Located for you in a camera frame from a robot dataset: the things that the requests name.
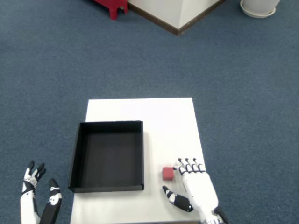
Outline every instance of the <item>robot finger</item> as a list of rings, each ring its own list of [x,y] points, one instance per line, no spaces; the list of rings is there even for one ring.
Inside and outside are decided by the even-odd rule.
[[[49,180],[50,196],[60,193],[60,187],[54,179]]]
[[[181,158],[179,158],[178,161],[182,164],[182,166],[183,166],[184,168],[186,168],[186,166],[189,164],[186,160],[183,160],[183,159],[181,159]]]
[[[180,172],[181,175],[183,175],[184,173],[188,173],[188,171],[184,167],[179,167],[178,171]]]
[[[43,169],[44,166],[45,166],[44,163],[39,165],[39,167],[33,172],[32,176],[36,176],[37,173],[39,173]]]
[[[188,198],[173,193],[166,186],[163,186],[162,188],[171,204],[175,205],[176,207],[186,212],[190,212],[193,210],[193,207],[190,205],[190,201]]]
[[[198,162],[196,158],[194,158],[193,161],[197,165],[197,167],[198,167],[198,169],[199,169],[200,172],[202,172],[202,173],[206,172],[206,167],[205,167],[205,165],[203,163]]]
[[[189,160],[188,158],[186,158],[186,161],[189,163],[194,173],[199,172],[198,166],[195,164],[194,161]]]
[[[41,172],[38,172],[36,175],[36,179],[40,180],[41,177],[46,173],[46,169],[42,169]]]
[[[194,170],[192,169],[192,167],[189,164],[186,166],[186,169],[187,169],[188,173],[194,172]]]
[[[31,171],[34,167],[34,161],[32,160],[26,169],[25,176],[31,175]]]

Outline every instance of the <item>open box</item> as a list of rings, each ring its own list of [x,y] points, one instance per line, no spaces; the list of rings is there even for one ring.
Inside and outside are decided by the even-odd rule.
[[[75,193],[143,190],[143,123],[80,123],[69,189]]]

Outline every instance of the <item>white pot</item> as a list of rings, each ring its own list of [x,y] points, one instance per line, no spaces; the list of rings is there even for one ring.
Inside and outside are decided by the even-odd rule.
[[[257,15],[268,15],[275,10],[280,0],[242,0],[243,8]]]

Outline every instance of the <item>red stool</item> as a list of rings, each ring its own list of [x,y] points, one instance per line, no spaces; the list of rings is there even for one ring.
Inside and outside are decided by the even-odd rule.
[[[128,13],[128,1],[127,0],[95,0],[101,5],[109,8],[110,18],[116,20],[117,9],[120,7],[124,8],[125,14]]]

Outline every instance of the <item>white table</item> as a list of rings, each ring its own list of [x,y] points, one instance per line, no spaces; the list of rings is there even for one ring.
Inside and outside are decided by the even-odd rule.
[[[162,186],[186,196],[175,173],[162,180],[162,168],[179,157],[203,162],[192,98],[89,100],[86,122],[142,120],[144,128],[144,191],[76,193],[71,224],[119,224],[196,221],[169,203]]]

